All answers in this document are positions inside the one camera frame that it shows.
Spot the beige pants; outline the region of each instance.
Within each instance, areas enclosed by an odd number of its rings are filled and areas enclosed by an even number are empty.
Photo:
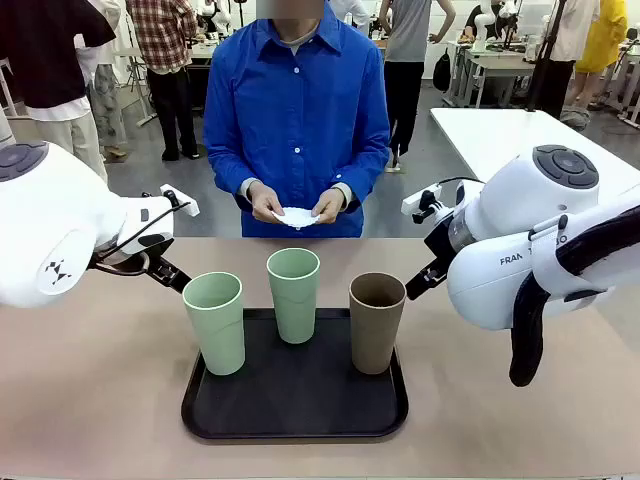
[[[82,160],[107,183],[107,171],[100,154],[98,131],[91,112],[64,122],[36,121],[42,139],[55,143]]]

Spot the person in gray shirt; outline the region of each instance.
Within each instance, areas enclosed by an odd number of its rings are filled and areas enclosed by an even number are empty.
[[[409,150],[409,142],[413,136],[427,52],[427,36],[429,42],[441,42],[456,17],[451,0],[437,0],[446,19],[437,35],[429,35],[431,2],[432,0],[382,0],[380,7],[378,21],[389,35],[384,80],[389,124],[393,132],[393,162],[385,170],[388,173],[402,171],[400,156]],[[393,27],[387,20],[390,7],[393,8]]]

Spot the cup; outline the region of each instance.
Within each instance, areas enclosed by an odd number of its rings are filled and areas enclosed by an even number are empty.
[[[244,364],[242,282],[230,273],[206,273],[191,280],[182,299],[207,369],[231,375]]]
[[[365,273],[351,282],[349,297],[353,365],[378,375],[391,363],[407,291],[396,277]]]
[[[278,333],[287,343],[304,343],[316,325],[320,259],[304,248],[280,250],[267,260]]]

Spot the black bag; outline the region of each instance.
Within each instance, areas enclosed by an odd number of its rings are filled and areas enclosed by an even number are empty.
[[[444,55],[436,62],[436,67],[433,69],[433,86],[442,92],[446,92],[449,90],[450,83],[451,59],[449,58],[449,53],[444,52]]]

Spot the neck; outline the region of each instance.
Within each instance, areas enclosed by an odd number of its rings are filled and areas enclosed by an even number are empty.
[[[274,19],[273,25],[276,27],[280,40],[283,42],[293,42],[294,40],[304,37],[318,25],[315,18],[296,18],[296,19]]]

